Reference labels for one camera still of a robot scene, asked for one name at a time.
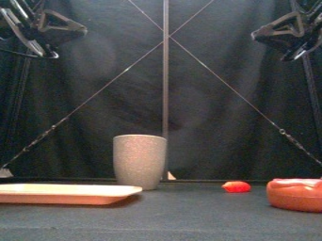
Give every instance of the gray cup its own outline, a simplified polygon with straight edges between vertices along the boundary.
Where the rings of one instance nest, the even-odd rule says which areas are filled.
[[[113,167],[118,185],[153,190],[161,179],[167,140],[148,135],[113,138]]]

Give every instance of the small red object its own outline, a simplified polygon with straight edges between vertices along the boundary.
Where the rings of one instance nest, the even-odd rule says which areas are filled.
[[[248,192],[249,191],[249,184],[241,181],[225,182],[221,185],[221,188],[227,192]]]

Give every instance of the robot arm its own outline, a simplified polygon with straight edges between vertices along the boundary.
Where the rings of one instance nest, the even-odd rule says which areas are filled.
[[[0,2],[0,40],[16,36],[34,56],[57,58],[57,46],[85,34],[85,26],[57,12],[33,12],[25,0]]]
[[[253,40],[275,48],[281,61],[293,61],[322,43],[322,3],[308,13],[291,12],[251,33]]]

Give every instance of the metal rod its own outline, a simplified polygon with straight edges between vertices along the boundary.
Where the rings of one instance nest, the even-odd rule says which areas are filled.
[[[163,97],[161,135],[168,141],[168,0],[163,0]],[[168,161],[165,156],[163,180],[167,180]]]

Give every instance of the black fabric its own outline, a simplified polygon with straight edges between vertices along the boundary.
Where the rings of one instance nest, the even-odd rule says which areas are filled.
[[[268,205],[264,186],[163,184],[106,206],[0,205],[0,240],[320,240],[320,214]]]
[[[113,136],[161,135],[163,2],[132,2],[48,1],[88,35],[58,48],[58,60],[32,61],[6,160],[112,83],[10,164],[16,176],[110,178]],[[289,3],[213,1],[188,21],[207,3],[169,1],[169,170],[179,179],[319,177],[320,167],[225,86],[319,157],[301,62],[280,62],[249,37]]]

